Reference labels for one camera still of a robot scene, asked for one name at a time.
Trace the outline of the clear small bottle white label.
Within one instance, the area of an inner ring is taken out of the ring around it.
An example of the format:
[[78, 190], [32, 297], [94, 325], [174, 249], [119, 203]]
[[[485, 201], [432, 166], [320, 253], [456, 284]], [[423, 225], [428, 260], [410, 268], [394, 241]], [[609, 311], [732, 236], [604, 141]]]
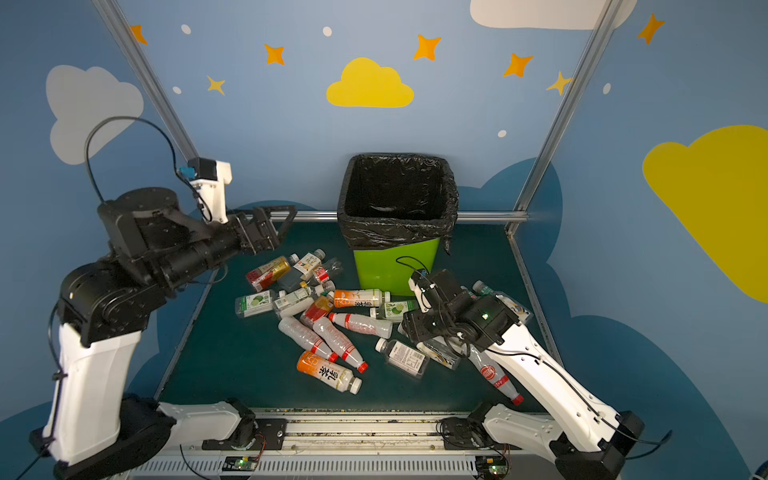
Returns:
[[385, 357], [388, 365], [416, 379], [423, 377], [429, 363], [429, 359], [420, 351], [398, 340], [379, 338], [375, 349]]

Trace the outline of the white bottle red cap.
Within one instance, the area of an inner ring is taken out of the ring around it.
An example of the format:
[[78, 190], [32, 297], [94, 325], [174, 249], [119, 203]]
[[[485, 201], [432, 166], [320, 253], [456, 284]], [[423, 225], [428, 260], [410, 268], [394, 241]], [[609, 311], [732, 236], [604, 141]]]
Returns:
[[278, 329], [305, 351], [311, 352], [333, 363], [337, 361], [338, 355], [328, 346], [328, 344], [317, 333], [302, 324], [293, 316], [283, 316], [278, 323]]
[[359, 373], [365, 373], [368, 364], [352, 341], [342, 333], [328, 317], [321, 317], [313, 323], [313, 330], [340, 356]]
[[393, 331], [393, 323], [360, 314], [330, 313], [329, 320], [346, 330], [389, 339]]

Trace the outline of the orange juice bottle front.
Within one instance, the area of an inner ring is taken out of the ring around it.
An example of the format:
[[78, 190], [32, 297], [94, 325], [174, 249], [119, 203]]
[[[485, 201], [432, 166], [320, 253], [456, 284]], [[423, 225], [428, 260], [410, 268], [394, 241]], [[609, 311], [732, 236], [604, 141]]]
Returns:
[[343, 366], [335, 364], [311, 352], [304, 352], [298, 362], [297, 370], [320, 380], [325, 385], [339, 392], [350, 392], [357, 395], [362, 386], [362, 380]]

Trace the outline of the orange juice bottle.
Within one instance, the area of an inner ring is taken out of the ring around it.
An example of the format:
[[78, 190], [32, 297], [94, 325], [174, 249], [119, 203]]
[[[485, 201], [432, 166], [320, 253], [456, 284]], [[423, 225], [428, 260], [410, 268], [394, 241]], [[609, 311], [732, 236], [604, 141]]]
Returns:
[[298, 362], [297, 370], [320, 380], [325, 385], [339, 392], [350, 392], [357, 395], [362, 386], [362, 380], [343, 366], [335, 364], [311, 352], [304, 352]]
[[391, 300], [391, 293], [379, 289], [335, 290], [328, 297], [335, 308], [381, 307]]

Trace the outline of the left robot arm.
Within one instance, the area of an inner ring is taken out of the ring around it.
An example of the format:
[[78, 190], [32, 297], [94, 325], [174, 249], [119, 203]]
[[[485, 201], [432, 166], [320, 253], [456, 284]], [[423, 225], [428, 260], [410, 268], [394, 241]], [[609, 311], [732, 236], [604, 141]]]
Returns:
[[239, 401], [178, 406], [129, 394], [125, 385], [152, 313], [234, 256], [279, 247], [296, 208], [282, 206], [279, 223], [268, 206], [206, 223], [184, 214], [174, 191], [147, 187], [103, 202], [97, 212], [110, 251], [62, 282], [51, 314], [60, 322], [55, 395], [49, 420], [31, 433], [31, 444], [54, 459], [58, 479], [105, 479], [170, 445], [263, 445], [255, 417]]

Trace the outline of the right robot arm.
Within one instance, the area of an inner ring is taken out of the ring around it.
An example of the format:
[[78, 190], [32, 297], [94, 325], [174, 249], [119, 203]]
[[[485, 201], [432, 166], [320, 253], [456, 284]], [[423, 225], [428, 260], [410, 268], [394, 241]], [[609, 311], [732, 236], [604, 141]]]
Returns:
[[416, 270], [408, 281], [419, 307], [401, 322], [414, 343], [442, 338], [461, 354], [487, 355], [544, 408], [525, 414], [502, 404], [475, 411], [485, 432], [553, 463], [565, 479], [615, 479], [639, 442], [643, 421], [618, 412], [577, 382], [533, 337], [522, 305], [447, 270]]

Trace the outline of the green plastic bin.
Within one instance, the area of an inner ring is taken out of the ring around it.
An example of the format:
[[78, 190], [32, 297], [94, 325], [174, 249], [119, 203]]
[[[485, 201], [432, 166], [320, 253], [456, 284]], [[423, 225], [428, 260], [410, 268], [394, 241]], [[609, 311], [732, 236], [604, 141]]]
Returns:
[[355, 250], [360, 286], [412, 297], [408, 281], [414, 269], [431, 270], [439, 245], [440, 240], [433, 239], [384, 250]]

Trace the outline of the black bin liner bag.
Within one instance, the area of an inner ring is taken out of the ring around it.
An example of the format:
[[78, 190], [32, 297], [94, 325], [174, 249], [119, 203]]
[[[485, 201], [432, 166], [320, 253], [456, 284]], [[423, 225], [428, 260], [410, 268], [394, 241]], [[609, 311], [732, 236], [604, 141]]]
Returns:
[[353, 156], [337, 222], [353, 250], [384, 250], [433, 239], [450, 249], [459, 192], [447, 160], [419, 153]]

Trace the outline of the clear bottle colourful label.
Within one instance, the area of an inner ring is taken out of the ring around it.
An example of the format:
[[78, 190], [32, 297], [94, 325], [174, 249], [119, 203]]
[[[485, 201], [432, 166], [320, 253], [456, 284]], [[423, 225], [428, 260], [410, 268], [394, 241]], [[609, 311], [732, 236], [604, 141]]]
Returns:
[[482, 280], [477, 280], [473, 284], [472, 290], [479, 296], [492, 295], [498, 298], [516, 315], [517, 319], [523, 324], [527, 324], [528, 321], [533, 317], [532, 312], [523, 306], [520, 302], [504, 292], [494, 290], [485, 284]]

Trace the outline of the clear bottle green cap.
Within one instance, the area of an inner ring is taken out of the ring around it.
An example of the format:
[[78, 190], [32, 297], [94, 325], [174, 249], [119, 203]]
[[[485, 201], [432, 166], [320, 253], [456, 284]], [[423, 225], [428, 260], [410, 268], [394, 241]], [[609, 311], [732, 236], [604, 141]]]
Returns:
[[434, 337], [416, 345], [416, 348], [437, 364], [455, 371], [461, 357], [441, 337]]

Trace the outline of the red gold energy drink bottle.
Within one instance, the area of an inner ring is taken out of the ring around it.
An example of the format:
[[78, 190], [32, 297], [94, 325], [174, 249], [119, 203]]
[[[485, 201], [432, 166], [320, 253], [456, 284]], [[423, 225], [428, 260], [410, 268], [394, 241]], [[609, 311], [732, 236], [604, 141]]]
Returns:
[[256, 292], [268, 290], [298, 261], [297, 254], [291, 254], [289, 257], [280, 256], [248, 272], [246, 280]]

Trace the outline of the clear lime juice bottle right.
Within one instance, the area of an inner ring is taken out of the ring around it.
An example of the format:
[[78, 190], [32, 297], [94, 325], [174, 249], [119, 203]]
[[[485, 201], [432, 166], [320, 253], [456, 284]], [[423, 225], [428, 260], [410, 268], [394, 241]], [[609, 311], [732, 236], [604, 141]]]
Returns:
[[375, 319], [401, 322], [406, 312], [418, 309], [419, 304], [415, 300], [393, 301], [384, 303], [380, 307], [372, 307], [369, 314]]

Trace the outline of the clear lime juice bottle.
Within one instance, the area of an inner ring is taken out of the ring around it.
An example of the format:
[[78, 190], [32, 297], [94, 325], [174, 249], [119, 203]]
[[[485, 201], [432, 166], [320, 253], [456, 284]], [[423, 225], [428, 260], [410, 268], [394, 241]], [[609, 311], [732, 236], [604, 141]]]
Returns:
[[274, 310], [274, 298], [271, 290], [266, 290], [235, 300], [235, 314], [240, 318], [248, 318]]
[[369, 314], [375, 319], [401, 322], [406, 312], [418, 309], [419, 304], [415, 300], [393, 301], [384, 303], [380, 307], [372, 307]]

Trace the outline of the clear square osmanthus tea bottle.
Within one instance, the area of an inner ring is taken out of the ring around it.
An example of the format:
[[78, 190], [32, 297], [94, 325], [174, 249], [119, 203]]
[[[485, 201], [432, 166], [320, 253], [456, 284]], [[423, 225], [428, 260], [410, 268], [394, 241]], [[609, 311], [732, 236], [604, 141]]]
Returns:
[[306, 253], [301, 259], [293, 264], [290, 270], [280, 277], [278, 286], [281, 290], [292, 292], [301, 287], [302, 283], [307, 283], [313, 272], [322, 265], [326, 253], [322, 249], [316, 249], [313, 252]]

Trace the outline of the clear bottle red label yellow cap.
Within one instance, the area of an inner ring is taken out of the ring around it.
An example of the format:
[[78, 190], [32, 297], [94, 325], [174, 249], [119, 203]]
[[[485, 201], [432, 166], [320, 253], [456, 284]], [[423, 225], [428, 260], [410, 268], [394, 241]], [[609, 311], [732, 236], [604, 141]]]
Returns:
[[338, 277], [344, 271], [338, 258], [331, 258], [313, 270], [310, 277], [311, 285], [320, 285]]

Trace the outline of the clear lime juice bottle left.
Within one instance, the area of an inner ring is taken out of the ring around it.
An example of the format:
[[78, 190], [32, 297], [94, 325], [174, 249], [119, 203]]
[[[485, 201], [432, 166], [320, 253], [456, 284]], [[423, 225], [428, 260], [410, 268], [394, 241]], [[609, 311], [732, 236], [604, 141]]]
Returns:
[[271, 290], [266, 290], [235, 300], [235, 314], [240, 318], [248, 318], [274, 310], [274, 298]]

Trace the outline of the white bottle red logo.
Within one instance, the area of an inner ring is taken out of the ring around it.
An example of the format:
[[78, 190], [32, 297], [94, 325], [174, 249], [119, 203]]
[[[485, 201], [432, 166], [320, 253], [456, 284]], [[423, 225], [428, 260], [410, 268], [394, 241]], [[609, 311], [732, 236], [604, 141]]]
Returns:
[[468, 358], [478, 372], [496, 390], [509, 398], [513, 405], [518, 406], [524, 401], [524, 397], [516, 389], [505, 370], [487, 353], [481, 352], [474, 345], [471, 345]]

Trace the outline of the small red yellow tea bottle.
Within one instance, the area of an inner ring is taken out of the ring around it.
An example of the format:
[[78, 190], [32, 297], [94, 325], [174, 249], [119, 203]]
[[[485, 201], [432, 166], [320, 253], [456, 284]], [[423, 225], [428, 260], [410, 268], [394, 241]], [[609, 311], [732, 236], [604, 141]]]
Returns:
[[300, 316], [300, 321], [311, 328], [315, 321], [327, 316], [334, 308], [334, 301], [326, 295], [318, 297]]

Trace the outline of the orange juice bottle back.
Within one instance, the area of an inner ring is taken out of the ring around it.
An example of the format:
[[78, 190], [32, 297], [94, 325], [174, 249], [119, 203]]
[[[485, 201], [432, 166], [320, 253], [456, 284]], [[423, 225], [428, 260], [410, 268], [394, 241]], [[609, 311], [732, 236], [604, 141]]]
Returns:
[[391, 293], [379, 289], [335, 290], [328, 297], [335, 308], [381, 307], [391, 300]]

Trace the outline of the aluminium left frame post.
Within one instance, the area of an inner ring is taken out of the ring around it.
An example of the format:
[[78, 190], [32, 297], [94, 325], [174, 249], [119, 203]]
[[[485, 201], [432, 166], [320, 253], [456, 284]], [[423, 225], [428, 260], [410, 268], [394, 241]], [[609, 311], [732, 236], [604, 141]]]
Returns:
[[[168, 95], [163, 90], [149, 60], [143, 53], [142, 44], [137, 40], [118, 2], [93, 1], [92, 4], [104, 21], [113, 39], [116, 41], [130, 64], [147, 97], [162, 119], [166, 131], [170, 135], [168, 142], [174, 146], [185, 161], [189, 161], [193, 158], [200, 158], [191, 138], [184, 129], [179, 116], [172, 107]], [[178, 163], [176, 154], [173, 154], [173, 158], [173, 170], [175, 176], [190, 189], [193, 195], [192, 188], [177, 176], [177, 170], [181, 166]]]

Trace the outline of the aluminium frame post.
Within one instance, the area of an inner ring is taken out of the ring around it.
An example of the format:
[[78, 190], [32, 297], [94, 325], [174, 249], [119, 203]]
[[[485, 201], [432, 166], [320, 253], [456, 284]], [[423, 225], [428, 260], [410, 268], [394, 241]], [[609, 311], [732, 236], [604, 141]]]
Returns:
[[[137, 40], [118, 2], [93, 1], [92, 4], [104, 21], [113, 39], [116, 41], [130, 64], [147, 97], [162, 119], [166, 131], [170, 135], [168, 142], [174, 146], [185, 161], [189, 161], [193, 158], [200, 158], [191, 138], [184, 129], [179, 116], [172, 107], [168, 95], [163, 90], [149, 60], [143, 53], [142, 44]], [[175, 176], [190, 189], [193, 195], [192, 188], [177, 176], [177, 170], [181, 166], [178, 163], [176, 154], [173, 154], [173, 158], [173, 170]]]
[[505, 233], [509, 240], [513, 239], [519, 225], [528, 218], [529, 206], [566, 133], [586, 87], [610, 42], [614, 30], [621, 24], [619, 17], [625, 18], [624, 14], [630, 15], [635, 5], [635, 1], [611, 0], [606, 1], [602, 7], [597, 17], [597, 23], [574, 71], [572, 81], [569, 83], [568, 91], [564, 94], [542, 148], [516, 200], [514, 215], [505, 225]]

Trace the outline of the aluminium right frame post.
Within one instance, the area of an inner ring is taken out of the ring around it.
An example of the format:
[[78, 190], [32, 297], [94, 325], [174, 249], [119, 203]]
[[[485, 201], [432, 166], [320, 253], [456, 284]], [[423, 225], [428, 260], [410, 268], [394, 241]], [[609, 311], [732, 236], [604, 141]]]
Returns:
[[529, 206], [566, 133], [586, 87], [610, 42], [614, 30], [621, 24], [619, 17], [625, 18], [624, 14], [630, 15], [635, 5], [635, 1], [611, 0], [606, 1], [602, 7], [597, 17], [597, 23], [574, 71], [572, 81], [569, 83], [568, 91], [564, 94], [542, 148], [516, 200], [514, 215], [505, 225], [505, 233], [509, 240], [513, 239], [519, 225], [528, 218]]

